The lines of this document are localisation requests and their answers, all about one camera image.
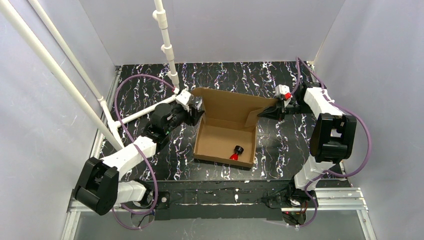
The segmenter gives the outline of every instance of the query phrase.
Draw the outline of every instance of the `white wall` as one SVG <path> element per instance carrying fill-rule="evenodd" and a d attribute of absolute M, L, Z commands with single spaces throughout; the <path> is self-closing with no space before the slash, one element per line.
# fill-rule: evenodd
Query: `white wall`
<path fill-rule="evenodd" d="M 101 108 L 27 1 L 11 1 L 56 61 Z M 107 95 L 115 67 L 77 0 L 41 2 L 81 64 Z M 1 239 L 59 239 L 96 127 L 0 14 Z"/>
<path fill-rule="evenodd" d="M 345 0 L 163 0 L 176 62 L 314 60 Z M 80 0 L 115 65 L 165 63 L 153 0 Z"/>
<path fill-rule="evenodd" d="M 423 13 L 418 0 L 346 0 L 315 60 L 331 96 L 371 131 L 369 163 L 350 180 L 364 193 L 378 239 L 424 234 Z M 367 148 L 358 133 L 348 172 Z"/>

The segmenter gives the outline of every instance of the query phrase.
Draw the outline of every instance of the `open cardboard box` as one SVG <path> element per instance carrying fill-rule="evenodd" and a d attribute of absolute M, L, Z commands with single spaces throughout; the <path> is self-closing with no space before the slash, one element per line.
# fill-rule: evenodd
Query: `open cardboard box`
<path fill-rule="evenodd" d="M 255 160 L 257 115 L 277 100 L 204 87 L 195 88 L 191 94 L 202 97 L 204 110 L 194 157 L 251 168 Z M 236 145 L 244 152 L 238 160 L 232 160 L 230 156 Z"/>

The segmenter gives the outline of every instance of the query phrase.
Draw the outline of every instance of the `black marble table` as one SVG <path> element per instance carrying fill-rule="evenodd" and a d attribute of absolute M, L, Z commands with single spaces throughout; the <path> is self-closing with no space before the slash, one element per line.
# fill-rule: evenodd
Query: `black marble table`
<path fill-rule="evenodd" d="M 292 88 L 297 70 L 295 62 L 223 62 L 177 64 L 179 80 L 189 90 L 209 87 L 224 91 L 274 97 L 274 88 L 284 84 Z M 149 74 L 164 78 L 166 64 L 124 65 L 119 82 L 135 74 Z M 302 80 L 310 81 L 308 70 L 301 69 Z M 122 118 L 136 113 L 172 95 L 169 88 L 150 79 L 133 79 L 122 87 L 118 108 Z M 114 109 L 112 117 L 116 120 Z M 128 123 L 131 134 L 138 137 L 149 119 L 149 114 Z M 158 180 L 289 180 L 303 166 L 309 156 L 309 141 L 315 126 L 312 114 L 288 115 L 276 121 L 261 118 L 258 122 L 257 147 L 251 169 L 228 164 L 194 159 L 193 149 L 197 126 L 182 125 L 172 132 L 170 143 L 157 155 L 149 158 Z M 124 145 L 129 138 L 119 129 Z M 115 150 L 103 141 L 100 157 Z M 337 165 L 332 169 L 341 172 Z M 151 180 L 145 163 L 130 170 L 125 179 Z"/>

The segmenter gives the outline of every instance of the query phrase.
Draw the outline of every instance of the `cardboard box flap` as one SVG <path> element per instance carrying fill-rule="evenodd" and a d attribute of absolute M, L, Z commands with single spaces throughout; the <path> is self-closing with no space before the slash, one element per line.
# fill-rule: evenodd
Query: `cardboard box flap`
<path fill-rule="evenodd" d="M 256 125 L 257 115 L 266 107 L 276 104 L 277 99 L 253 96 L 217 89 L 197 87 L 191 91 L 195 97 L 202 97 L 204 117 L 244 124 Z"/>

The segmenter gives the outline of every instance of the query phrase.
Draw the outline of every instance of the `red object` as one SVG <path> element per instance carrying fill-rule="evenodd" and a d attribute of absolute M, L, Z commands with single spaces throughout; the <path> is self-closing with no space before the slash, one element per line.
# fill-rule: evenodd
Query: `red object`
<path fill-rule="evenodd" d="M 284 97 L 285 97 L 285 99 L 287 100 L 287 99 L 291 98 L 291 97 L 292 97 L 292 95 L 290 94 L 290 92 L 288 92 L 288 93 L 286 93 L 286 94 L 284 95 Z"/>
<path fill-rule="evenodd" d="M 231 155 L 230 157 L 229 157 L 229 159 L 232 159 L 232 160 L 239 160 L 239 155 L 237 154 L 237 153 L 234 153 L 233 155 Z"/>

